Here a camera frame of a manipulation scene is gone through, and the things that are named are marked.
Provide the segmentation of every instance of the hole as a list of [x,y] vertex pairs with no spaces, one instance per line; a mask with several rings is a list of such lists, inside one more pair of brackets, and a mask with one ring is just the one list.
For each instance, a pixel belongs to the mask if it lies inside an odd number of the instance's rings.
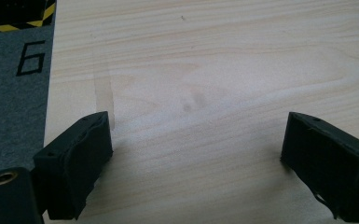
[[0,185],[5,185],[10,181],[14,180],[18,176],[17,172],[6,172],[0,174]]

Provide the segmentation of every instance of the gray carpet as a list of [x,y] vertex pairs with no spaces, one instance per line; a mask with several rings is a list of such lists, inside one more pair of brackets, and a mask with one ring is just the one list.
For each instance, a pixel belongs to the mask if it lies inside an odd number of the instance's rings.
[[43,147],[53,33],[54,21],[0,33],[0,170],[31,170]]

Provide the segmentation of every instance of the yellow and black hazard tape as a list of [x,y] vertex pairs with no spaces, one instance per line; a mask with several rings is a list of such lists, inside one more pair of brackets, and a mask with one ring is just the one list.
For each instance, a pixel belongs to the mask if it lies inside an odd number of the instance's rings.
[[0,32],[16,31],[16,30],[23,30],[28,28],[50,25],[51,22],[53,21],[55,8],[56,8],[56,0],[48,0],[46,2],[45,12],[42,20],[0,25]]

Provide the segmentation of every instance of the light wood surface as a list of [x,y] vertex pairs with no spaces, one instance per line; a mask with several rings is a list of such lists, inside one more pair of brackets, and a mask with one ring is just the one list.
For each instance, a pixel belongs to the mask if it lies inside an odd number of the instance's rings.
[[59,0],[45,143],[103,110],[78,224],[343,223],[279,158],[289,111],[359,138],[359,1]]

